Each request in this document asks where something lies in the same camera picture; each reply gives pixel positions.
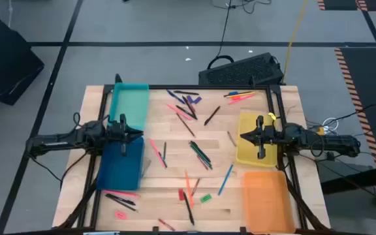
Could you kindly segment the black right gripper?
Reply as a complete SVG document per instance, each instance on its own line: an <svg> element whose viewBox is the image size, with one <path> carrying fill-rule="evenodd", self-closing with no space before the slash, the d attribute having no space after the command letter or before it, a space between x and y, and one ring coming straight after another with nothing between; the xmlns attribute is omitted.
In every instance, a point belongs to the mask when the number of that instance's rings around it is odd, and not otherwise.
<svg viewBox="0 0 376 235"><path fill-rule="evenodd" d="M242 139L258 146L258 159L263 159L266 156L265 144L285 144L286 140L283 133L277 131L273 125L264 126L263 116L258 116L256 123L256 129L242 133L240 136Z"/></svg>

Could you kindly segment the orange plastic bin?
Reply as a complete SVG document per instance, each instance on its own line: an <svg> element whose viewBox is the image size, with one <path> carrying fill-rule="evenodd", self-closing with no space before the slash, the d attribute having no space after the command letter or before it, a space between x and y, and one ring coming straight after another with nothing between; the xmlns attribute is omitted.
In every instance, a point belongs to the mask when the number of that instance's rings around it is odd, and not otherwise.
<svg viewBox="0 0 376 235"><path fill-rule="evenodd" d="M253 234L293 234L296 230L285 174L247 172L243 178L246 228Z"/></svg>

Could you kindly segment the blue ballpoint pen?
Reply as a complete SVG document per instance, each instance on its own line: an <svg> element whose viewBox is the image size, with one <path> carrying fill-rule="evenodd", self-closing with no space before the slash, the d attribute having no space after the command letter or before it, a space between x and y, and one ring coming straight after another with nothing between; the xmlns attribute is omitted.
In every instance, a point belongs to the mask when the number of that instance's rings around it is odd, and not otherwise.
<svg viewBox="0 0 376 235"><path fill-rule="evenodd" d="M170 90L166 90L167 93L171 96L171 97L174 97L176 100L178 100L180 103L182 104L185 104L184 100L179 98L177 95L175 95L173 92L171 92Z"/></svg>

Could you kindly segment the large black box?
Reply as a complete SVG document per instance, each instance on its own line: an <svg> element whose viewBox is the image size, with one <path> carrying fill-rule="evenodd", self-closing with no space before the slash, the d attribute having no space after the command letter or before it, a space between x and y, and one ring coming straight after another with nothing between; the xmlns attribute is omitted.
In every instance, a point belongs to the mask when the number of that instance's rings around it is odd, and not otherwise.
<svg viewBox="0 0 376 235"><path fill-rule="evenodd" d="M43 68L31 45L0 20L0 102L15 104Z"/></svg>

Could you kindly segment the black computer case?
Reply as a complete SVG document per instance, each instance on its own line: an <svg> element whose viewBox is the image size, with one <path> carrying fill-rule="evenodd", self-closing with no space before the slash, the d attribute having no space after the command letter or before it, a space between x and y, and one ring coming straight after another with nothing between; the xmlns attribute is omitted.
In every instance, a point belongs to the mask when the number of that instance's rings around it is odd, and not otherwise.
<svg viewBox="0 0 376 235"><path fill-rule="evenodd" d="M198 84L272 85L280 84L283 77L280 63L268 52L238 61L229 55L219 55L210 61L206 70L198 73Z"/></svg>

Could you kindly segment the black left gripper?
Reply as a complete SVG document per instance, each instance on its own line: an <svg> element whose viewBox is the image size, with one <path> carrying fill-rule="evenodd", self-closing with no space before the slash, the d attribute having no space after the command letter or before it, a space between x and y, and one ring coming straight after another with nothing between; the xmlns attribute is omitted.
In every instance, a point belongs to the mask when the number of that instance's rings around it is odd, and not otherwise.
<svg viewBox="0 0 376 235"><path fill-rule="evenodd" d="M144 135L143 131L127 125L125 114L119 115L119 121L109 119L106 133L109 142L119 142L122 156L127 155L127 144Z"/></svg>

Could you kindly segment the yellow plastic bin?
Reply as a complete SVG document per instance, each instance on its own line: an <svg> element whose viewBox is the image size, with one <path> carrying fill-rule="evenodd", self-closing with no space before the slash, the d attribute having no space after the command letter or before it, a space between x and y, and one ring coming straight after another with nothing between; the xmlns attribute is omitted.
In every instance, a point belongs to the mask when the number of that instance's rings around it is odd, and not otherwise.
<svg viewBox="0 0 376 235"><path fill-rule="evenodd" d="M236 137L236 161L244 165L273 168L277 164L277 146L275 144L264 144L265 158L259 159L259 147L240 137L241 134L253 131L257 127L258 116L258 112L240 112L238 136Z"/></svg>

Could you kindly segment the pink pencil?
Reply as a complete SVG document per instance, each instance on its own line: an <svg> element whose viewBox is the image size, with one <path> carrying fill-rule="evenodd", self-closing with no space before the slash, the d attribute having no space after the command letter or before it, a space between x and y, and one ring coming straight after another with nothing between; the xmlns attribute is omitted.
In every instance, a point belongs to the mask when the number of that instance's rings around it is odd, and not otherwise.
<svg viewBox="0 0 376 235"><path fill-rule="evenodd" d="M240 98L238 99L234 99L234 100L231 100L228 105L231 105L231 104L234 104L234 103L237 103L237 102L240 102L240 101L243 101L243 100L246 100L248 98L251 98L251 97L254 97L255 94L250 94L250 95L246 95L246 96L241 96Z"/></svg>
<svg viewBox="0 0 376 235"><path fill-rule="evenodd" d="M192 120L192 118L190 116L188 116L187 114L184 114L182 111L178 110L175 106L172 106L170 104L167 104L167 106L170 109L172 109L173 111L175 111L175 113L180 114L181 116L183 116L185 119Z"/></svg>
<svg viewBox="0 0 376 235"><path fill-rule="evenodd" d="M159 152L159 151L158 151L158 149L157 149L157 146L156 146L155 142L153 141L153 139L150 139L149 142L150 142L150 144L151 144L151 146L152 146L152 148L153 148L153 150L154 150L156 156L159 158L159 155L158 155L158 152Z"/></svg>
<svg viewBox="0 0 376 235"><path fill-rule="evenodd" d="M109 190L104 190L103 192L110 193L110 194L117 195L117 196L120 195L120 196L140 198L140 195L136 193L128 193L128 192L122 192L122 191L109 191Z"/></svg>

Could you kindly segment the teal plastic bin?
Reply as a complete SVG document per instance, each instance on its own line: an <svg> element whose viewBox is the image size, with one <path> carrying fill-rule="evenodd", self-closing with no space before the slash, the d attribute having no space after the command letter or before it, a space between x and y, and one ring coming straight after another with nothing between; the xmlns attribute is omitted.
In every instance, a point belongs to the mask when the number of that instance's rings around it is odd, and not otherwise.
<svg viewBox="0 0 376 235"><path fill-rule="evenodd" d="M129 127L144 130L149 107L149 85L116 83L110 106L110 121L119 122L125 115Z"/></svg>

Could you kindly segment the blue plastic bin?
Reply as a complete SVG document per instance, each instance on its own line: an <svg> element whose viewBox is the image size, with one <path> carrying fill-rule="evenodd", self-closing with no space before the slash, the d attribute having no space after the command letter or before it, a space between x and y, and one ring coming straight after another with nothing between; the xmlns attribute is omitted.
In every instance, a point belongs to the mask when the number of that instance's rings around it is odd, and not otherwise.
<svg viewBox="0 0 376 235"><path fill-rule="evenodd" d="M126 156L121 154L121 143L109 143L103 150L97 177L98 190L137 191L140 188L144 158L144 139L137 138L126 145Z"/></svg>

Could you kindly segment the black beam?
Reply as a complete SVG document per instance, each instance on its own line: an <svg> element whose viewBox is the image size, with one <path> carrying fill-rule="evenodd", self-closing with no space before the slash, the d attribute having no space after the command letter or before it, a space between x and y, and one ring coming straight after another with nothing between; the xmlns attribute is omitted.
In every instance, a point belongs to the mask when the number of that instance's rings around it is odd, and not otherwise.
<svg viewBox="0 0 376 235"><path fill-rule="evenodd" d="M329 180L321 183L322 191L324 194L341 193L345 191L352 191L355 189L376 186L376 168L365 172L359 172L356 174L344 176L323 164L320 164L320 166L339 176L339 178L336 178L334 180Z"/></svg>

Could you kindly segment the blue pencil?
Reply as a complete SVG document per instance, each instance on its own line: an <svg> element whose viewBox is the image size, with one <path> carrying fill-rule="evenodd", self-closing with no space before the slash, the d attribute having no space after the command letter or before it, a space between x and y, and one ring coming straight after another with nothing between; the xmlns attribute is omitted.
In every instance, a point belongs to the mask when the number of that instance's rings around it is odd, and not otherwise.
<svg viewBox="0 0 376 235"><path fill-rule="evenodd" d="M234 167L234 163L232 163L232 164L230 165L230 167L229 167L229 169L228 169L228 171L227 171L227 173L226 173L226 175L225 175L225 178L224 178L224 180L223 180L223 182L222 182L222 184L221 184L221 186L220 186L220 188L219 188L219 191L218 191L217 196L220 196L221 193L223 192L223 189L225 188L225 185L226 185L226 183L227 183L227 180L228 180L229 177L230 177L230 174L231 174L231 172L232 172L233 167Z"/></svg>

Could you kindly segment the brown pencil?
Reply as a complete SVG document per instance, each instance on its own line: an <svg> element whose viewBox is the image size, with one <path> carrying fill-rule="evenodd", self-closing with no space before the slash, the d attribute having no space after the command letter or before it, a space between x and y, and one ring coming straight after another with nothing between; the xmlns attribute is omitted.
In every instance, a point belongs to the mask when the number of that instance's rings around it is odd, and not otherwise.
<svg viewBox="0 0 376 235"><path fill-rule="evenodd" d="M185 128L190 132L190 134L195 138L195 134L194 132L189 128L188 124L186 124L186 122L182 119L182 117L177 113L176 114L179 118L179 120L183 123L183 125L185 126Z"/></svg>

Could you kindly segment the black mat orange striped edge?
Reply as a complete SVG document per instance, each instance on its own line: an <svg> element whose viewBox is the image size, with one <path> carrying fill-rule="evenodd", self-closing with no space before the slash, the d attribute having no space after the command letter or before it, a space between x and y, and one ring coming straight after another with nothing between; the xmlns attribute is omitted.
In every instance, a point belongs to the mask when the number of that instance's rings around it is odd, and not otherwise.
<svg viewBox="0 0 376 235"><path fill-rule="evenodd" d="M320 10L376 11L376 0L317 0Z"/></svg>
<svg viewBox="0 0 376 235"><path fill-rule="evenodd" d="M334 53L376 165L376 48L335 48Z"/></svg>

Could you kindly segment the yellow pencil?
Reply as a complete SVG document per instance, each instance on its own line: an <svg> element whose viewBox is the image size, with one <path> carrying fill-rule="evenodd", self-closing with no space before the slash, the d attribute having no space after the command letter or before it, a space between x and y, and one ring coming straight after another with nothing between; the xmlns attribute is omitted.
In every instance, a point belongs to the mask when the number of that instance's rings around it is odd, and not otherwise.
<svg viewBox="0 0 376 235"><path fill-rule="evenodd" d="M227 95L225 97L231 98L233 96L247 96L247 95L254 95L254 94L255 94L255 92L250 91L250 92L246 92L246 93L237 93L237 94L234 94L234 95Z"/></svg>

